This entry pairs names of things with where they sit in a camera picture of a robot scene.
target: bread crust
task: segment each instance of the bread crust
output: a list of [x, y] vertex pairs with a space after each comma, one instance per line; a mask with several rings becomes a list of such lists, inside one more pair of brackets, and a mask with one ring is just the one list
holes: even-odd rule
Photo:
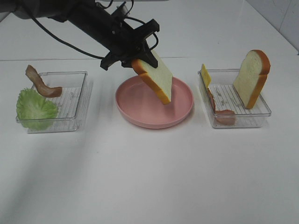
[[133, 59], [131, 65], [138, 75], [146, 72], [141, 65], [140, 59]]
[[264, 52], [262, 52], [261, 50], [257, 50], [257, 49], [252, 50], [252, 51], [256, 52], [259, 55], [259, 57], [262, 61], [262, 70], [259, 74], [258, 81], [256, 83], [254, 90], [252, 91], [250, 99], [249, 99], [247, 105], [245, 105], [245, 108], [247, 108], [247, 109], [252, 109], [254, 107], [256, 100], [257, 100], [258, 96], [260, 95], [260, 92], [267, 80], [268, 74], [270, 72], [270, 67], [271, 67], [270, 61]]

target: white table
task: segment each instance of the white table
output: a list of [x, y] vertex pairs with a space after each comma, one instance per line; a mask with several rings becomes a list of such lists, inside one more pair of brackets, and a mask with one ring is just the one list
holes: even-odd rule
[[[170, 2], [184, 5], [180, 1]], [[164, 62], [174, 76], [191, 87], [195, 99], [194, 109], [185, 121], [163, 130], [137, 127], [118, 112], [114, 93], [124, 80], [135, 75], [131, 69], [116, 63], [109, 71], [104, 71], [99, 68], [98, 60], [80, 60], [79, 54], [73, 55], [77, 59], [66, 60], [71, 58], [66, 54], [68, 48], [51, 42], [46, 35], [40, 37], [49, 41], [44, 57], [36, 55], [35, 48], [34, 54], [30, 52], [29, 57], [25, 57], [24, 50], [29, 46], [23, 44], [18, 58], [8, 50], [9, 45], [6, 46], [7, 57], [0, 62], [0, 223], [298, 222], [296, 50], [246, 2], [231, 0], [226, 1], [227, 5], [218, 2], [218, 6], [216, 1], [209, 2], [198, 3], [204, 5], [205, 10], [195, 9], [195, 1], [186, 3], [179, 15], [181, 24], [188, 24], [190, 18], [196, 17], [195, 11], [200, 11], [205, 16], [199, 15], [211, 26], [216, 23], [214, 18], [223, 22], [227, 28], [219, 26], [222, 31], [236, 24], [247, 24], [259, 28], [260, 33], [255, 33], [257, 36], [252, 39], [248, 37], [244, 43], [237, 36], [246, 35], [237, 29], [234, 29], [236, 37], [227, 33], [208, 39], [211, 33], [205, 33], [198, 38], [201, 46], [196, 45], [195, 37], [190, 35], [185, 43], [190, 51], [171, 48], [169, 38], [160, 38], [157, 51], [168, 57]], [[223, 14], [226, 22], [220, 20], [220, 14], [213, 14], [233, 7], [234, 10]], [[168, 14], [172, 15], [174, 10], [169, 9]], [[145, 19], [147, 16], [157, 20], [162, 17], [157, 11], [152, 15], [146, 13], [150, 14], [145, 12]], [[170, 24], [168, 18], [165, 15], [163, 23]], [[4, 21], [4, 26], [0, 23], [1, 34], [9, 27], [9, 22], [16, 22], [13, 15]], [[220, 34], [221, 30], [210, 32]], [[217, 39], [221, 41], [219, 44], [214, 42]], [[64, 60], [46, 60], [55, 58], [54, 51], [50, 52], [55, 46], [59, 46], [56, 51]], [[271, 73], [263, 95], [272, 109], [272, 116], [262, 128], [211, 128], [198, 90], [200, 65], [205, 63], [208, 68], [215, 69], [238, 68], [244, 53], [254, 48], [263, 49], [271, 61]], [[34, 56], [44, 60], [25, 60], [34, 59]], [[93, 80], [93, 91], [84, 129], [71, 133], [27, 134], [15, 122], [18, 94], [31, 86], [24, 75], [28, 64], [39, 72], [88, 72], [89, 79]]]

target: black cable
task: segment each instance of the black cable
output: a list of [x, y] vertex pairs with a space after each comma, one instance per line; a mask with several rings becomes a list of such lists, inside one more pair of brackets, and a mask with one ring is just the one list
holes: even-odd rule
[[77, 47], [75, 47], [74, 45], [66, 42], [66, 41], [63, 41], [61, 40], [59, 37], [55, 36], [53, 33], [51, 33], [46, 27], [44, 27], [34, 16], [33, 14], [31, 13], [31, 11], [28, 9], [28, 7], [23, 3], [23, 1], [21, 1], [21, 5], [23, 7], [23, 9], [25, 10], [25, 12], [30, 16], [30, 18], [43, 30], [45, 31], [47, 34], [49, 34], [51, 37], [53, 37], [55, 40], [57, 40], [58, 42], [62, 43], [62, 44], [65, 44], [66, 46], [70, 47], [70, 48], [73, 48], [74, 50], [82, 53], [82, 54], [85, 54], [87, 56], [90, 56], [90, 57], [93, 57], [93, 58], [97, 58], [97, 59], [104, 59], [104, 57], [101, 57], [101, 56], [97, 56], [97, 55], [93, 55], [93, 54], [90, 54], [86, 51], [83, 51]]
[[134, 5], [134, 0], [131, 0], [131, 8], [129, 9], [129, 11], [127, 11], [127, 13], [125, 14], [125, 17], [131, 12], [133, 5]]
[[112, 3], [113, 3], [113, 0], [110, 0], [108, 6], [103, 6], [100, 2], [97, 2], [96, 4], [99, 5], [102, 9], [107, 9], [112, 5]]
[[[129, 19], [129, 20], [133, 20], [133, 21], [136, 21], [136, 22], [139, 22], [139, 23], [142, 23], [142, 24], [145, 24], [145, 22], [143, 22], [142, 20], [139, 20], [139, 19], [136, 19], [134, 17], [129, 17], [129, 16], [126, 16], [125, 19]], [[158, 44], [159, 44], [159, 39], [157, 37], [157, 35], [155, 33], [153, 33], [153, 36], [155, 37], [156, 39], [156, 43], [154, 44], [154, 46], [152, 46], [150, 49], [148, 49], [147, 51], [145, 51], [146, 53], [153, 50]]]

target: white wall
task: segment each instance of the white wall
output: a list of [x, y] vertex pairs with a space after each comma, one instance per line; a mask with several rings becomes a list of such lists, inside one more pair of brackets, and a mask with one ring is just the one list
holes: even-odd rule
[[0, 22], [8, 15], [9, 13], [0, 13]]
[[247, 0], [299, 50], [299, 0]]

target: pink plate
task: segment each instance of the pink plate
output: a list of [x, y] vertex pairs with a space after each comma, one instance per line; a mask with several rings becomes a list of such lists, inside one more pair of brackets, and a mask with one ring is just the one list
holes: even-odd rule
[[178, 124], [190, 113], [193, 94], [186, 83], [172, 78], [171, 102], [163, 105], [153, 90], [139, 76], [123, 82], [115, 94], [116, 104], [129, 122], [152, 129]]

